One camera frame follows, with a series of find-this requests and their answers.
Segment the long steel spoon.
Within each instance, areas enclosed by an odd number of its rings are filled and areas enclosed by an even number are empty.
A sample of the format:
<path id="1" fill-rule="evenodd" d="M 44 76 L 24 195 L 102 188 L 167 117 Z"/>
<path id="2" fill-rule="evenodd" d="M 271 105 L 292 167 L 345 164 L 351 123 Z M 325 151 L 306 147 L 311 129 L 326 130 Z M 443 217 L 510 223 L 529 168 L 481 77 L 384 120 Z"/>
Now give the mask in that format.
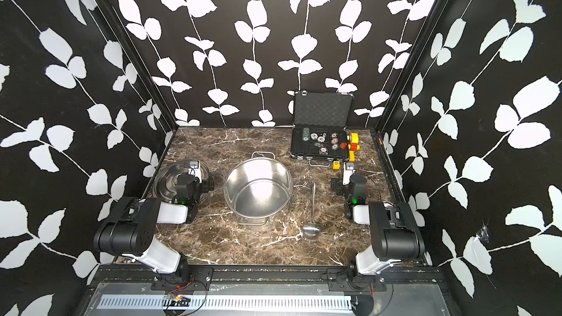
<path id="1" fill-rule="evenodd" d="M 307 240 L 316 240 L 321 234 L 320 226 L 315 222 L 315 204 L 316 204 L 316 183 L 312 187 L 311 215 L 310 221 L 305 223 L 302 228 L 303 237 Z"/>

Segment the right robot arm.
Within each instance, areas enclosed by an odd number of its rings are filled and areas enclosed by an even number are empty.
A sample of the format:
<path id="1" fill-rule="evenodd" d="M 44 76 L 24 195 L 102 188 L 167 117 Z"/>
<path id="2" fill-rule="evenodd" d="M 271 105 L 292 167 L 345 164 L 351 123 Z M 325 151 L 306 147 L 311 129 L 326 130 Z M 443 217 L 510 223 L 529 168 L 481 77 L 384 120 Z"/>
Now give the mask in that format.
<path id="1" fill-rule="evenodd" d="M 344 215 L 351 222 L 366 225 L 370 246 L 357 253 L 349 268 L 362 276 L 379 275 L 398 263 L 418 260 L 426 253 L 421 231 L 407 203 L 367 202 L 367 178 L 352 162 L 341 165 L 342 177 L 331 179 L 331 189 L 344 197 Z"/>

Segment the stainless steel pot lid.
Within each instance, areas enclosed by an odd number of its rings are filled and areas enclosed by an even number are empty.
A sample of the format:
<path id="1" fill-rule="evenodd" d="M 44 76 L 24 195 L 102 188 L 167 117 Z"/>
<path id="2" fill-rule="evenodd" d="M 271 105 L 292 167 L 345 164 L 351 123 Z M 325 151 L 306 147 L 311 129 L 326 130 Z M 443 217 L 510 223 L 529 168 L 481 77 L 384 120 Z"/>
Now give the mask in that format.
<path id="1" fill-rule="evenodd" d="M 154 183 L 152 184 L 152 196 L 162 198 L 164 201 L 171 202 L 172 198 L 177 194 L 177 186 L 179 184 L 179 177 L 189 174 L 189 161 L 200 161 L 198 159 L 183 159 L 173 162 L 157 173 Z M 211 177 L 209 166 L 201 162 L 203 170 L 203 181 L 207 181 Z"/>

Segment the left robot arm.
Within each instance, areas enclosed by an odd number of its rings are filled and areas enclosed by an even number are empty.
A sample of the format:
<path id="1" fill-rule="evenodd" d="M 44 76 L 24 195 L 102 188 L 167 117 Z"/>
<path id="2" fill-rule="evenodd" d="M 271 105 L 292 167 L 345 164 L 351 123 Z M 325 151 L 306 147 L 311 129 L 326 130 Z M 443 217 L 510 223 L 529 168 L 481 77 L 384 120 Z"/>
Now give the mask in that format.
<path id="1" fill-rule="evenodd" d="M 161 275 L 190 279 L 186 258 L 155 236 L 157 225 L 194 222 L 201 198 L 215 189 L 215 179 L 204 162 L 186 159 L 162 169 L 152 196 L 123 197 L 110 210 L 94 236 L 95 249 L 136 260 Z"/>

